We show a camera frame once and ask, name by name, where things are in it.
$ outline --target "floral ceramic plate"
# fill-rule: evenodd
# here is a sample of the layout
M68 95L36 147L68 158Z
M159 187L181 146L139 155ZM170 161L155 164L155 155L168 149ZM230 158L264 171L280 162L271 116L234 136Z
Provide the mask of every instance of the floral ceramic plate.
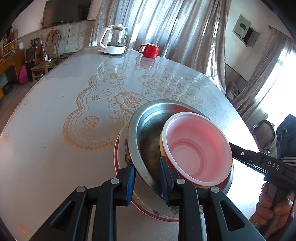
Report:
M127 146L128 124L129 122L124 125L115 143L114 166L116 173L119 169L127 167L130 160ZM167 222L179 222L179 207L168 207L164 200L145 184L138 173L136 174L132 203L150 217Z

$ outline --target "white plastic bowl rim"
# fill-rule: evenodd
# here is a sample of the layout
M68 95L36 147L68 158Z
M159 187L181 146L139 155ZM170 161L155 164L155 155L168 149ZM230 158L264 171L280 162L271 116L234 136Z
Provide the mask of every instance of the white plastic bowl rim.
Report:
M225 150L226 152L226 160L225 160L225 171L224 173L220 176L219 179L217 179L216 181L213 182L202 182L199 181L191 176L189 176L187 173L185 173L180 167L179 165L176 163L176 161L174 160L174 158L172 157L172 154L170 153L170 150L168 148L168 143L167 143L167 133L168 133L168 129L170 127L170 125L176 121L177 119L179 119L182 115L195 115L198 116L199 118L203 118L206 121L208 121L209 123L211 123L215 128L218 129L218 131L221 133L221 135L224 137L225 142L227 143L227 149ZM229 145L229 142L227 141L225 135L223 134L223 132L213 123L211 122L209 119L207 119L206 117L203 117L202 115L199 115L197 113L193 113L193 112L180 112L180 113L176 113L174 115L172 115L165 123L164 127L163 127L163 135L162 135L162 140L163 140L163 148L165 150L166 155L169 158L169 161L171 162L171 164L174 166L174 168L177 169L177 171L183 176L185 177L187 180L189 180L190 182L200 185L200 186L206 186L206 187L211 187L211 186L215 186L220 184L221 182L223 182L229 175L230 171L231 171L231 166L232 166L232 152L231 152L231 148Z

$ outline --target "kettle handle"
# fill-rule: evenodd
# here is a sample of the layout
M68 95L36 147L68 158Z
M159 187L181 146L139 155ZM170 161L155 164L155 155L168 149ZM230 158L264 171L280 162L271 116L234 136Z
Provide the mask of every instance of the kettle handle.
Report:
M108 38L109 34L112 28L103 28L102 32L99 35L98 41L96 42L98 46L102 47L103 49L107 48L108 44Z

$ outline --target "metal screw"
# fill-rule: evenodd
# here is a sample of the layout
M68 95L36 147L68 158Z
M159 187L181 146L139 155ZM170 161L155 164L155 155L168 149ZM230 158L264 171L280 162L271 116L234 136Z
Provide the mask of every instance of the metal screw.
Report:
M211 187L211 191L217 193L220 191L220 189L218 187Z
M183 185L183 184L185 184L185 180L182 178L179 178L179 179L177 179L177 183L180 185Z
M110 181L112 184L117 184L117 183L119 183L119 179L118 178L113 178L113 179L111 179L111 181Z
M84 186L79 186L76 188L77 192L84 192L85 191L85 187Z

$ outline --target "red rim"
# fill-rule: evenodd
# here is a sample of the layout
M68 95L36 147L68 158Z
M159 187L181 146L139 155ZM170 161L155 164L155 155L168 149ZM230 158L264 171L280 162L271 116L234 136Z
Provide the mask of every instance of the red rim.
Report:
M117 159L118 144L119 144L119 135L116 139L115 148L114 148L114 167L115 167L116 174L119 171L119 165L118 165L118 159ZM135 200L132 200L131 202L133 203L133 205L135 205L135 207L137 209L139 209L141 212L147 214L148 216L150 216L152 218L155 218L155 219L158 219L161 221L171 222L171 223L178 223L179 222L178 219L167 219L167 218L162 218L160 216L154 215L154 214L148 212L147 210L143 209Z

